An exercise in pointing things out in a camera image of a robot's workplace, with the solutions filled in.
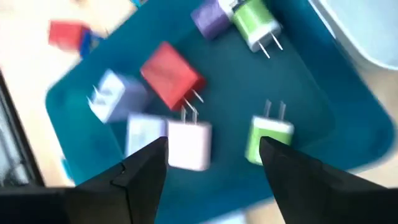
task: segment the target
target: white charger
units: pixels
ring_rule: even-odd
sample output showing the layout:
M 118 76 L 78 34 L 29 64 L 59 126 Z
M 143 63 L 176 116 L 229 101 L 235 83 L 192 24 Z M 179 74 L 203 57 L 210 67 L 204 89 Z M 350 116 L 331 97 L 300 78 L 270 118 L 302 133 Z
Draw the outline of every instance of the white charger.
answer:
M 211 125 L 197 123 L 198 113 L 193 109 L 193 122 L 168 121 L 169 165 L 194 171 L 207 170 L 210 165 Z
M 166 120 L 146 114 L 130 114 L 125 156 L 129 157 L 159 137 L 166 135 Z
M 99 120 L 108 123 L 127 119 L 130 112 L 141 112 L 148 101 L 149 93 L 141 83 L 107 70 L 88 104 Z

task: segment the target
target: black frame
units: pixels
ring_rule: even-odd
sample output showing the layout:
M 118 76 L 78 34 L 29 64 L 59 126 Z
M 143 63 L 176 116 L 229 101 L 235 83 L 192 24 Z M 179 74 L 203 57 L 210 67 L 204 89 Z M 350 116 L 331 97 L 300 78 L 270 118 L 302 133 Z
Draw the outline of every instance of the black frame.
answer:
M 167 172 L 161 137 L 74 188 L 0 190 L 2 223 L 153 224 Z
M 32 149 L 29 145 L 21 119 L 17 113 L 14 102 L 6 85 L 6 81 L 0 70 L 0 106 L 4 108 L 7 123 L 11 129 L 14 142 L 19 149 L 22 162 L 27 169 L 29 184 L 44 186 L 44 180 L 36 163 Z

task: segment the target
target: green charger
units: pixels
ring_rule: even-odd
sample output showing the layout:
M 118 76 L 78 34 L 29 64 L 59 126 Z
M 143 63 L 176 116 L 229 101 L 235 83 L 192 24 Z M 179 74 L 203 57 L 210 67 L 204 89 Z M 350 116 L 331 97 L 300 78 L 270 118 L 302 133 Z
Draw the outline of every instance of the green charger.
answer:
M 281 33 L 280 24 L 262 0 L 241 1 L 233 7 L 233 11 L 232 21 L 252 52 L 262 49 L 270 58 L 264 46 L 272 40 L 283 50 L 276 38 Z
M 267 100 L 265 117 L 253 116 L 249 134 L 246 158 L 249 162 L 262 166 L 260 157 L 260 138 L 269 136 L 284 144 L 290 145 L 294 133 L 293 124 L 284 121 L 286 104 L 280 102 L 279 119 L 270 119 L 271 102 Z

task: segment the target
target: power adapter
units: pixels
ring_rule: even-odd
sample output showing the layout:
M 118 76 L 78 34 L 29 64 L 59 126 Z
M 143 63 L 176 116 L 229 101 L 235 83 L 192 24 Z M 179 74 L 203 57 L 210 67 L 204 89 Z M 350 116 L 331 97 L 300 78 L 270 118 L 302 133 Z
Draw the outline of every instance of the power adapter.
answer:
M 137 80 L 107 70 L 88 104 L 99 120 L 108 123 L 142 112 L 149 100 L 149 92 Z
M 141 67 L 141 75 L 173 111 L 179 111 L 197 91 L 205 86 L 205 79 L 168 43 L 163 42 Z
M 246 158 L 253 164 L 262 165 L 260 157 L 260 138 L 269 136 L 284 144 L 290 145 L 294 133 L 293 124 L 284 121 L 286 105 L 281 102 L 279 119 L 270 119 L 271 102 L 267 100 L 265 117 L 254 116 L 249 134 Z
M 235 0 L 206 0 L 191 13 L 191 17 L 204 38 L 210 40 L 224 32 L 233 16 L 231 5 Z
M 51 21 L 49 44 L 62 50 L 80 50 L 83 34 L 90 30 L 82 22 Z
M 167 136 L 165 119 L 146 114 L 130 114 L 127 123 L 126 157 L 162 136 Z
M 193 122 L 168 121 L 169 165 L 194 171 L 207 170 L 210 165 L 211 125 L 197 123 L 197 111 L 193 111 Z
M 262 0 L 240 1 L 233 10 L 233 22 L 252 52 L 262 49 L 270 58 L 265 46 L 272 40 L 283 50 L 277 39 L 281 33 L 280 24 Z

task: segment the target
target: teal tray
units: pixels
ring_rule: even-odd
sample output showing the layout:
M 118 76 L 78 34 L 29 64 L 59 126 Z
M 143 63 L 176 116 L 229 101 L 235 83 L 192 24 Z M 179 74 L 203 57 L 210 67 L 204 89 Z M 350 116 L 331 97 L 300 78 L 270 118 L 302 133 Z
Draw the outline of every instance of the teal tray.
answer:
M 287 105 L 293 146 L 340 169 L 381 157 L 394 129 L 307 0 L 268 6 L 283 24 L 284 51 L 252 53 L 232 27 L 214 41 L 197 31 L 190 12 L 200 0 L 150 0 L 48 92 L 47 111 L 77 184 L 123 159 L 126 123 L 104 125 L 90 111 L 107 68 L 140 78 L 139 68 L 161 41 L 172 43 L 208 81 L 193 101 L 199 120 L 213 125 L 211 166 L 204 172 L 169 169 L 157 223 L 198 223 L 272 196 L 262 167 L 244 157 L 253 115 L 266 99 Z M 169 118 L 156 98 L 148 113 Z

